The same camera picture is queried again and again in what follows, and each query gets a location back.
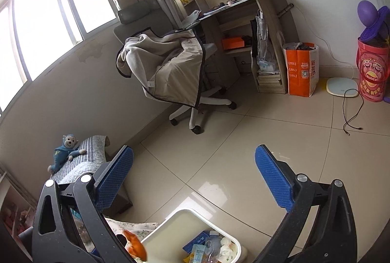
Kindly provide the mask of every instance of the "blue gripper pad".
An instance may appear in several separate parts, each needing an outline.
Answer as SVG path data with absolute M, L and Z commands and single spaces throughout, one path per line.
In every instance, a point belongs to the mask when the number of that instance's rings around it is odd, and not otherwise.
M 96 188 L 96 209 L 102 212 L 109 208 L 118 193 L 120 186 L 129 173 L 133 165 L 134 153 L 133 150 L 127 147 L 115 161 L 104 179 Z
M 266 181 L 277 204 L 285 208 L 287 212 L 290 212 L 294 205 L 293 190 L 275 161 L 276 159 L 264 145 L 256 148 L 255 162 L 257 168 Z

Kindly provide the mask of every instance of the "striped cloth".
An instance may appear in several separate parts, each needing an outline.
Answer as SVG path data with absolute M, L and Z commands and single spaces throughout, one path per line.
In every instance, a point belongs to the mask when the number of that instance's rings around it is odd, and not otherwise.
M 51 178 L 58 184 L 73 183 L 85 172 L 95 173 L 100 165 L 106 162 L 105 156 L 105 135 L 94 135 L 80 143 L 78 150 L 87 150 L 86 154 L 66 161 L 61 169 Z

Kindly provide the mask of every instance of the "silver screw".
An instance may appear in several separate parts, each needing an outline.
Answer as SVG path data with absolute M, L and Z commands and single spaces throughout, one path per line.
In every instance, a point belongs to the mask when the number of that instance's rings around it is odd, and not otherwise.
M 307 176 L 305 174 L 299 174 L 297 177 L 296 177 L 299 181 L 307 181 Z
M 80 181 L 83 183 L 88 183 L 92 179 L 92 176 L 90 174 L 85 174 L 81 177 Z
M 45 183 L 46 187 L 51 187 L 54 185 L 54 180 L 53 179 L 48 179 Z
M 342 187 L 342 181 L 340 181 L 339 179 L 335 180 L 335 185 L 337 187 Z

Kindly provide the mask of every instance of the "orange paper bag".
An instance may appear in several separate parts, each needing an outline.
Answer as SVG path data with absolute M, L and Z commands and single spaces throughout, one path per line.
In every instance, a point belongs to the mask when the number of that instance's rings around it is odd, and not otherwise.
M 289 94 L 310 97 L 319 80 L 319 48 L 313 43 L 304 43 L 313 50 L 296 50 L 297 43 L 283 46 L 287 66 Z

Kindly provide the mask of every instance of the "window frame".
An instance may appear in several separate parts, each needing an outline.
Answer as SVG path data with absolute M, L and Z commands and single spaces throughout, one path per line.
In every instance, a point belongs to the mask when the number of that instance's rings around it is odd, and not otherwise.
M 116 7 L 116 4 L 114 0 L 108 0 L 111 9 L 114 12 L 114 15 L 116 16 L 115 19 L 110 20 L 101 26 L 93 29 L 90 32 L 86 32 L 84 25 L 79 17 L 77 8 L 75 6 L 75 3 L 73 0 L 68 0 L 70 9 L 72 11 L 73 17 L 75 18 L 77 28 L 80 31 L 82 41 L 77 42 L 75 39 L 75 35 L 70 27 L 68 18 L 65 14 L 64 6 L 62 4 L 61 0 L 57 0 L 58 7 L 61 12 L 62 20 L 65 24 L 66 30 L 68 32 L 68 35 L 72 41 L 73 47 L 65 52 L 62 56 L 60 56 L 56 61 L 54 61 L 50 66 L 48 66 L 39 76 L 44 76 L 48 72 L 50 72 L 56 65 L 58 65 L 61 61 L 63 61 L 67 56 L 69 56 L 71 53 L 73 53 L 78 48 L 82 47 L 86 40 L 89 40 L 93 37 L 95 37 L 99 32 L 103 31 L 106 28 L 111 27 L 112 25 L 115 25 L 119 22 L 118 19 L 118 8 Z M 18 31 L 16 28 L 16 21 L 15 21 L 15 0 L 7 0 L 3 3 L 3 5 L 0 6 L 0 11 L 8 7 L 8 21 L 10 26 L 10 39 L 11 39 L 11 45 L 12 45 L 12 51 L 15 58 L 15 63 L 18 68 L 19 75 L 21 77 L 21 80 L 23 82 L 22 87 L 18 90 L 18 92 L 15 94 L 15 96 L 12 98 L 12 100 L 9 102 L 8 106 L 6 108 L 0 108 L 0 124 L 3 121 L 4 117 L 10 110 L 10 108 L 13 106 L 13 104 L 16 102 L 16 100 L 19 98 L 19 96 L 30 86 L 30 84 L 33 82 L 33 80 L 30 77 L 28 68 L 26 66 L 26 63 L 24 61 L 23 53 L 20 48 L 20 42 L 18 37 Z

